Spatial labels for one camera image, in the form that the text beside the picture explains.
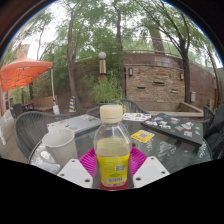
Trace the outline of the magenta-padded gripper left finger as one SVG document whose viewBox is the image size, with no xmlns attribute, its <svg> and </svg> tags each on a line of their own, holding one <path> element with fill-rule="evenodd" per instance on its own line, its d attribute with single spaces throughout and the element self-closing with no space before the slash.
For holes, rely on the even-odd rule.
<svg viewBox="0 0 224 224">
<path fill-rule="evenodd" d="M 83 188 L 91 188 L 96 174 L 97 160 L 94 149 L 90 149 L 79 159 L 71 159 L 58 176 Z"/>
</svg>

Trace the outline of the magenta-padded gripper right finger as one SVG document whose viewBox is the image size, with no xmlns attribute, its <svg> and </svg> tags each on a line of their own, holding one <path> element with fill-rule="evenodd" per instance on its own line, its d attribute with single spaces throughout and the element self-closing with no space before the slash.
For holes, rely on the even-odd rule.
<svg viewBox="0 0 224 224">
<path fill-rule="evenodd" d="M 130 153 L 129 170 L 133 187 L 140 188 L 169 175 L 167 169 L 155 157 L 147 157 L 133 147 Z"/>
</svg>

